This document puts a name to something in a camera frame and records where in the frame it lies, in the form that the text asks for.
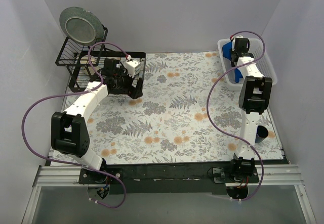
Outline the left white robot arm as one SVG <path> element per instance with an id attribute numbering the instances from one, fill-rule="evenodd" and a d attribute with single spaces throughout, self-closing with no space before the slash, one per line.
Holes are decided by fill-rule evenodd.
<path id="1" fill-rule="evenodd" d="M 90 177 L 98 184 L 107 180 L 108 172 L 102 167 L 104 160 L 90 148 L 87 121 L 109 94 L 128 95 L 132 99 L 141 97 L 143 78 L 138 77 L 140 72 L 140 62 L 131 57 L 124 61 L 105 59 L 104 67 L 91 76 L 83 94 L 64 112 L 52 116 L 52 149 L 92 168 Z"/>

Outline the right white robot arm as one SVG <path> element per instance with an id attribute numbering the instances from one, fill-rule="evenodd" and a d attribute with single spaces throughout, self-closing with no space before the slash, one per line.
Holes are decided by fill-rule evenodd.
<path id="1" fill-rule="evenodd" d="M 229 176 L 234 182 L 247 181 L 254 174 L 258 121 L 269 105 L 272 79 L 258 69 L 253 54 L 249 53 L 250 40 L 243 36 L 232 36 L 230 49 L 231 65 L 240 71 L 243 83 L 239 95 L 242 112 L 239 143 L 231 160 Z"/>

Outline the blue printed t shirt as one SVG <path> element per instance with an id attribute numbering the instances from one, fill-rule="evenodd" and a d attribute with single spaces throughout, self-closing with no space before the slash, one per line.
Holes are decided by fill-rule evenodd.
<path id="1" fill-rule="evenodd" d="M 223 57 L 231 61 L 231 52 L 232 52 L 232 42 L 230 41 L 222 47 Z M 235 83 L 239 83 L 241 78 L 242 78 L 241 72 L 238 69 L 235 69 L 234 70 Z"/>

